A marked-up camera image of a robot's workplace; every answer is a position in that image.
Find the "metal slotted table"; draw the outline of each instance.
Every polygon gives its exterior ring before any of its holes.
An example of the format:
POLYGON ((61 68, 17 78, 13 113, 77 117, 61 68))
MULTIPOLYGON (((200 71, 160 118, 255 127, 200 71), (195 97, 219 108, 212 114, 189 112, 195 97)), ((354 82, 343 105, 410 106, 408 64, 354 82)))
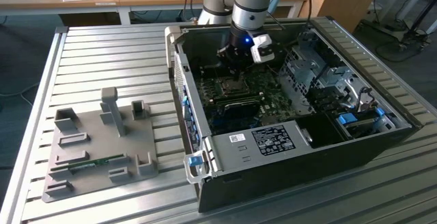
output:
POLYGON ((366 166, 209 213, 196 211, 165 66, 169 24, 57 29, 0 223, 394 223, 437 220, 437 112, 350 34, 315 19, 424 127, 366 166), (158 176, 52 203, 41 201, 56 109, 149 104, 158 176))

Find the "barcode sticker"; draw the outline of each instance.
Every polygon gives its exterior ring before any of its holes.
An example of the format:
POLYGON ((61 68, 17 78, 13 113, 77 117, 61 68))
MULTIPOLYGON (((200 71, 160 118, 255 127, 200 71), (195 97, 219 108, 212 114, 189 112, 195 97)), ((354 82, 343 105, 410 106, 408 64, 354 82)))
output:
POLYGON ((240 134, 237 134, 237 135, 232 135, 232 136, 229 136, 229 140, 231 140, 231 142, 233 143, 233 142, 237 142, 237 141, 243 141, 243 140, 245 140, 245 138, 244 138, 244 135, 240 133, 240 134))

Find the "gray carpet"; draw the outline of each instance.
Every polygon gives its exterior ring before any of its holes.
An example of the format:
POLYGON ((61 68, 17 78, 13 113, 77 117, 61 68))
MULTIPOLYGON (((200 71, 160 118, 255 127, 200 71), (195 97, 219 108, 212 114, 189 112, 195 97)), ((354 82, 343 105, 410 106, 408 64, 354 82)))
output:
MULTIPOLYGON (((399 8, 402 2, 403 0, 398 0, 394 10, 399 8)), ((407 18, 414 19, 426 3, 426 0, 419 1, 407 18)), ((137 15, 142 20, 134 22, 171 22, 175 20, 176 15, 177 11, 167 11, 156 18, 157 12, 148 12, 144 15, 137 15)), ((424 29, 435 18, 437 8, 431 10, 426 17, 424 29)), ((0 93, 14 93, 38 82, 54 28, 61 25, 57 15, 36 15, 9 16, 6 23, 0 26, 0 93)), ((371 28, 363 28, 355 32, 355 37, 371 51, 376 45, 391 41, 388 36, 371 28)), ((394 49, 383 50, 383 53, 388 55, 388 52, 394 49)), ((434 106, 437 106, 437 91, 434 90, 437 83, 435 55, 437 48, 432 43, 418 56, 407 61, 402 63, 386 61, 387 66, 434 106)), ((25 93, 25 97, 33 101, 34 94, 36 88, 25 93)), ((18 96, 0 97, 0 110, 0 166, 13 166, 30 106, 18 96)), ((0 203, 2 202, 10 172, 10 170, 0 170, 0 203)))

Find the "white cable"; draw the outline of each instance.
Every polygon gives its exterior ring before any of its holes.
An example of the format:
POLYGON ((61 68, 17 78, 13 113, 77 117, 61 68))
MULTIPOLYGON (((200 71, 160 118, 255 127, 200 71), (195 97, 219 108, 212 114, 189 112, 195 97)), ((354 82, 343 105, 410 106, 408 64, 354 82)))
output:
POLYGON ((1 94, 1 93, 0 93, 0 97, 10 97, 10 96, 16 96, 16 95, 20 95, 20 94, 25 93, 26 91, 29 91, 29 90, 30 90, 30 88, 32 88, 32 87, 36 87, 37 85, 40 85, 40 83, 38 83, 38 82, 37 82, 37 83, 34 83, 33 85, 30 85, 29 87, 26 87, 25 89, 22 89, 20 92, 17 92, 17 93, 13 93, 13 94, 1 94))
POLYGON ((22 98, 22 100, 25 100, 26 101, 26 103, 33 107, 33 104, 32 104, 32 102, 29 102, 29 100, 24 97, 24 95, 22 94, 20 94, 20 96, 21 96, 21 98, 22 98))
POLYGON ((13 94, 0 94, 0 97, 11 97, 11 96, 20 96, 21 98, 22 98, 22 100, 25 100, 25 102, 30 105, 30 106, 33 106, 33 104, 32 104, 32 102, 29 102, 29 100, 24 97, 24 93, 26 92, 26 91, 29 91, 33 87, 36 87, 37 85, 40 85, 40 83, 37 82, 37 83, 34 83, 33 85, 30 85, 29 87, 26 87, 25 89, 22 89, 20 92, 17 92, 17 93, 13 93, 13 94))

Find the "motherboard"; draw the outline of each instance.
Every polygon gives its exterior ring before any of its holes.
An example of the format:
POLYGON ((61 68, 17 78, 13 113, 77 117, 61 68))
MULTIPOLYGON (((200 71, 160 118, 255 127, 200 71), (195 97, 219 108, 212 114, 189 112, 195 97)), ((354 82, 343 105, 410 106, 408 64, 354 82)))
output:
POLYGON ((216 75, 195 80, 213 135, 284 122, 295 116, 276 75, 277 70, 268 65, 252 65, 237 79, 216 75))

